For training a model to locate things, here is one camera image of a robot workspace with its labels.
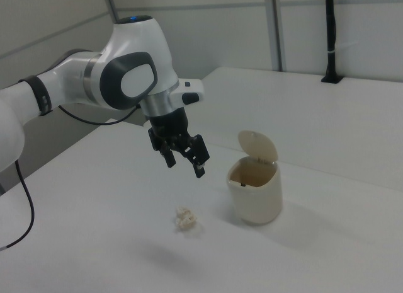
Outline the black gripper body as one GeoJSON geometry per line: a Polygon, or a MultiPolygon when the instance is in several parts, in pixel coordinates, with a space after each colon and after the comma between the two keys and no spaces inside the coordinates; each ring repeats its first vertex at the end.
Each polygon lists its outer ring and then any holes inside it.
{"type": "Polygon", "coordinates": [[[189,139],[188,119],[184,108],[178,108],[166,115],[149,117],[151,129],[149,136],[152,142],[166,139],[189,139]]]}

